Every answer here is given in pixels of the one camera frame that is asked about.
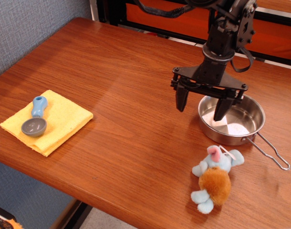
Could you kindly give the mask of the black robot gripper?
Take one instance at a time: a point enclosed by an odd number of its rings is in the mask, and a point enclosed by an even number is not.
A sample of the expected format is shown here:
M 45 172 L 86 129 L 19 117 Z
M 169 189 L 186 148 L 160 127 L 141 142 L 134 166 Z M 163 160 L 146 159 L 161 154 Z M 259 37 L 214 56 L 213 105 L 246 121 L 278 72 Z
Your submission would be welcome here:
M 241 103 L 247 85 L 226 73 L 226 67 L 233 60 L 234 51 L 217 55 L 204 51 L 204 60 L 199 66 L 174 67 L 171 87 L 176 91 L 176 107 L 183 112 L 189 92 L 218 98 L 214 121 L 220 121 L 234 105 Z

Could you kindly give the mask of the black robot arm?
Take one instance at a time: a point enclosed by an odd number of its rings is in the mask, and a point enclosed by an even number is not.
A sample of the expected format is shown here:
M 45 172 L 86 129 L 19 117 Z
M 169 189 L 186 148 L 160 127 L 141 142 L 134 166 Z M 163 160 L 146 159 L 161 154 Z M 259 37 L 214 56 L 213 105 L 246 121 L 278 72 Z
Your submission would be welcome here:
M 209 9 L 209 36 L 203 45 L 204 60 L 199 66 L 175 67 L 171 86 L 176 91 L 176 107 L 183 111 L 189 92 L 218 99 L 214 120 L 220 121 L 228 110 L 243 100 L 248 86 L 226 73 L 228 63 L 241 52 L 253 63 L 245 45 L 255 34 L 254 0 L 190 0 L 192 7 Z

